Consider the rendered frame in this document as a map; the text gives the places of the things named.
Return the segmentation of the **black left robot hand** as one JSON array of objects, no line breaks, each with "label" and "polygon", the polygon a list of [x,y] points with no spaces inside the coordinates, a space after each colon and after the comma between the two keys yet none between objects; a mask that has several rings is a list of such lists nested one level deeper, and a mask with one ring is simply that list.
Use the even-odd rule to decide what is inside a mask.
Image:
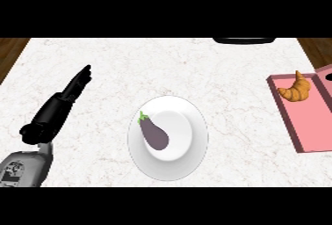
[{"label": "black left robot hand", "polygon": [[34,119],[22,126],[19,134],[25,144],[48,143],[56,137],[66,121],[70,107],[91,80],[90,69],[90,65],[81,69],[63,91],[53,94],[38,109]]}]

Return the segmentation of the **white oval plate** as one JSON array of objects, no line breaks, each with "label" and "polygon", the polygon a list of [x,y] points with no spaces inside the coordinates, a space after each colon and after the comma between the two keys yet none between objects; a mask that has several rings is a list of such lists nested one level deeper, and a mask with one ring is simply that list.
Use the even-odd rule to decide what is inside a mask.
[{"label": "white oval plate", "polygon": [[[144,114],[168,135],[168,145],[155,150],[138,125]],[[208,127],[196,106],[181,97],[150,99],[138,108],[126,133],[126,145],[138,170],[157,180],[172,181],[197,168],[208,149]]]}]

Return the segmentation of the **golden brown croissant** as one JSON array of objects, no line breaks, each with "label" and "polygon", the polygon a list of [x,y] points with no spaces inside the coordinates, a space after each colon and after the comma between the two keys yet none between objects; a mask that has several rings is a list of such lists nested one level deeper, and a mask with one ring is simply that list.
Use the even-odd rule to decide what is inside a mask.
[{"label": "golden brown croissant", "polygon": [[286,88],[278,88],[277,92],[283,99],[289,102],[304,101],[308,98],[308,92],[311,89],[311,84],[305,80],[304,75],[299,71],[295,72],[295,81],[292,86]]}]

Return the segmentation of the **pink open box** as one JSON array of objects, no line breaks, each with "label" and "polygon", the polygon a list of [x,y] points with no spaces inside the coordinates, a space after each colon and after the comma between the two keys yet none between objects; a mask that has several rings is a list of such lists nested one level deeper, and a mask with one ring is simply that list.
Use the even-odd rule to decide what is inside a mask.
[{"label": "pink open box", "polygon": [[332,151],[332,64],[304,74],[311,85],[308,99],[289,102],[277,93],[295,81],[295,74],[270,75],[265,79],[286,130],[298,153]]}]

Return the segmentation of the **purple eggplant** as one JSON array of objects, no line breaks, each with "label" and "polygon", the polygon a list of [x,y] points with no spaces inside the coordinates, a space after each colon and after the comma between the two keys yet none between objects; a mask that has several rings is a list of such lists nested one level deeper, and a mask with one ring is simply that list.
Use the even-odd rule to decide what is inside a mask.
[{"label": "purple eggplant", "polygon": [[137,123],[150,148],[153,150],[163,150],[168,145],[166,132],[159,128],[159,126],[150,120],[150,117],[143,112],[140,112]]}]

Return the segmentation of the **black rounded appliance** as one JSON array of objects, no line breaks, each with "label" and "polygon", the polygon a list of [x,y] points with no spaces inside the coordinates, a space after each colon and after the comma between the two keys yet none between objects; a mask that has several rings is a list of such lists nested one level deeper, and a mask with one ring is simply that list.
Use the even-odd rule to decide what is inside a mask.
[{"label": "black rounded appliance", "polygon": [[233,45],[253,45],[273,43],[276,38],[212,38],[216,43]]}]

